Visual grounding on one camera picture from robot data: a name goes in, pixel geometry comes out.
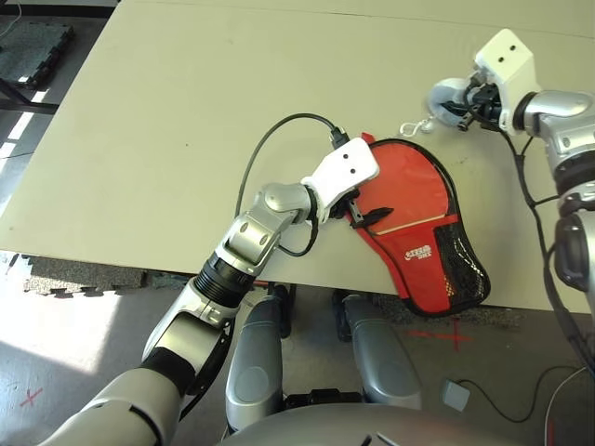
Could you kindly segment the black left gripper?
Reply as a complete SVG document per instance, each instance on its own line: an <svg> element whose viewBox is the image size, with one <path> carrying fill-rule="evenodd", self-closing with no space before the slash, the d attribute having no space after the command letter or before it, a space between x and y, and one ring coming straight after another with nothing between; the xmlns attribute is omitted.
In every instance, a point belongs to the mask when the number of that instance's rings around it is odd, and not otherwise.
<svg viewBox="0 0 595 446"><path fill-rule="evenodd" d="M360 191L354 189L343 195L330 209L333 219L348 219L353 229L365 228L367 224L376 224L381 219L389 216L393 208L379 207L363 215L355 200L360 196Z"/></svg>

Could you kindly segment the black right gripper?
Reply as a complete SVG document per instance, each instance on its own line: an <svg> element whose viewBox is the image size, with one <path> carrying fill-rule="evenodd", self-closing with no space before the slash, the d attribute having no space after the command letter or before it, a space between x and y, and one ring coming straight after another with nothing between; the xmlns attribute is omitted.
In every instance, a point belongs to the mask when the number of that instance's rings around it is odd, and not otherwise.
<svg viewBox="0 0 595 446"><path fill-rule="evenodd" d="M462 102L444 107L441 103L427 105L430 117L447 126L457 126L468 131L473 123L489 131L500 131L499 117L502 104L498 89L494 84L481 83L476 76L447 78L436 83L427 95L427 102Z"/></svg>

